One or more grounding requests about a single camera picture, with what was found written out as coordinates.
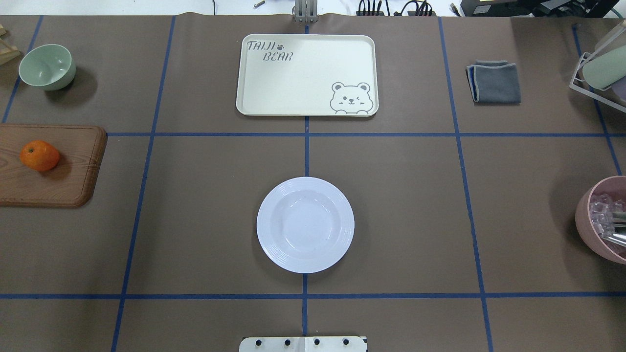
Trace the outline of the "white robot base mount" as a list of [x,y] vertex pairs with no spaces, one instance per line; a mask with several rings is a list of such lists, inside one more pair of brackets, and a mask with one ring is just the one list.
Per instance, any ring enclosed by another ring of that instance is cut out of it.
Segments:
[[367,352],[361,336],[271,336],[242,339],[240,352]]

